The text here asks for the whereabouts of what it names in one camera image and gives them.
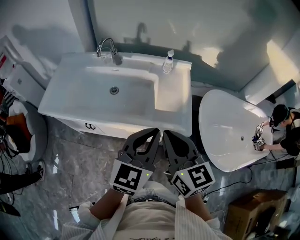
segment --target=white sink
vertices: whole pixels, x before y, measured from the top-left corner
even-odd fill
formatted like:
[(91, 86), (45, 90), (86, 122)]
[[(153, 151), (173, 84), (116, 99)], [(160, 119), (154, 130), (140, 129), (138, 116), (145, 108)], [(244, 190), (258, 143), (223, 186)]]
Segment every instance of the white sink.
[(38, 111), (60, 120), (130, 128), (128, 135), (135, 129), (156, 127), (190, 136), (191, 63), (174, 60), (172, 72), (164, 74), (164, 58), (119, 54), (123, 58), (119, 66), (95, 53), (64, 55)]

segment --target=bathtub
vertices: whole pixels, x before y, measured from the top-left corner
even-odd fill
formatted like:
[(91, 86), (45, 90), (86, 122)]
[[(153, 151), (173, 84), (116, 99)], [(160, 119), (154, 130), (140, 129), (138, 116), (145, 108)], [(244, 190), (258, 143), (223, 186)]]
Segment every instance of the bathtub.
[[(221, 90), (206, 93), (199, 108), (199, 130), (211, 162), (231, 172), (267, 156), (269, 150), (256, 151), (252, 137), (256, 126), (267, 120), (258, 107)], [(266, 144), (273, 143), (270, 127), (264, 128)]]

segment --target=gray marble floor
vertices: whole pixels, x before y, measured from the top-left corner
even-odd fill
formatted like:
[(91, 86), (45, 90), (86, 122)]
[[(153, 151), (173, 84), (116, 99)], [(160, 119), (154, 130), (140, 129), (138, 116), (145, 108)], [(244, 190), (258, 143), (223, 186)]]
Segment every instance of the gray marble floor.
[[(97, 201), (105, 193), (113, 161), (125, 141), (101, 135), (80, 134), (53, 118), (48, 118), (48, 132), (48, 146), (44, 154), (45, 181), (25, 188), (22, 195), (15, 195), (14, 206), (21, 217), (0, 213), (0, 229), (10, 239), (58, 239), (62, 225), (73, 220), (69, 207), (85, 201)], [(24, 172), (23, 160), (16, 157), (14, 162), (18, 172)], [(153, 180), (174, 192), (163, 175), (168, 162), (163, 157), (162, 148), (158, 149), (155, 166)], [(251, 169), (253, 179), (249, 184), (235, 184), (209, 195), (207, 205), (211, 212), (223, 210), (226, 214), (228, 203), (254, 189), (287, 190), (292, 185), (293, 169), (276, 170), (274, 163), (252, 166)], [(213, 172), (216, 183), (208, 192), (237, 181), (247, 182), (251, 177), (248, 168), (222, 172), (213, 167)], [(222, 212), (213, 215), (223, 221)]]

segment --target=chrome faucet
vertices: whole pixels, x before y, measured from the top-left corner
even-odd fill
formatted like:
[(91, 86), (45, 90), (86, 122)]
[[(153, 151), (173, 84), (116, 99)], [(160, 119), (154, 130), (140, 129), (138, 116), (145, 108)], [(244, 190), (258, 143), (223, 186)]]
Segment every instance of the chrome faucet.
[(118, 51), (117, 51), (117, 49), (114, 47), (114, 42), (113, 42), (113, 40), (109, 37), (109, 38), (106, 38), (106, 39), (104, 39), (104, 40), (101, 40), (100, 42), (99, 42), (99, 44), (98, 44), (98, 46), (97, 46), (97, 50), (96, 50), (96, 52), (97, 52), (97, 57), (98, 58), (100, 58), (101, 57), (101, 49), (102, 49), (102, 46), (103, 46), (103, 43), (105, 42), (105, 41), (109, 41), (110, 42), (110, 44), (111, 44), (111, 47), (109, 48), (110, 49), (110, 52), (111, 52), (111, 55), (112, 55), (112, 61), (113, 61), (113, 63), (115, 64), (115, 65), (121, 65), (122, 64), (122, 59), (121, 59), (121, 57), (119, 56), (119, 54), (118, 54)]

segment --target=person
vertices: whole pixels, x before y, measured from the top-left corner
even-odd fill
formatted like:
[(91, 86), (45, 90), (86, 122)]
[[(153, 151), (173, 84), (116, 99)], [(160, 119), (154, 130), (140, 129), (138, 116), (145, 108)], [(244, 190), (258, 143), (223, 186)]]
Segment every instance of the person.
[(133, 197), (109, 189), (95, 205), (83, 203), (79, 223), (65, 223), (62, 240), (230, 240), (201, 194), (185, 198), (148, 181)]
[(295, 158), (300, 153), (300, 112), (285, 105), (277, 105), (272, 113), (272, 117), (263, 123), (264, 126), (270, 125), (272, 129), (280, 126), (285, 131), (275, 130), (274, 144), (264, 144), (263, 149), (271, 150), (276, 160)]
[(37, 181), (43, 181), (45, 179), (45, 164), (42, 160), (39, 160), (37, 170), (32, 172), (31, 165), (26, 165), (26, 171), (24, 174), (6, 174), (0, 172), (0, 195), (11, 193), (18, 189), (27, 187)]

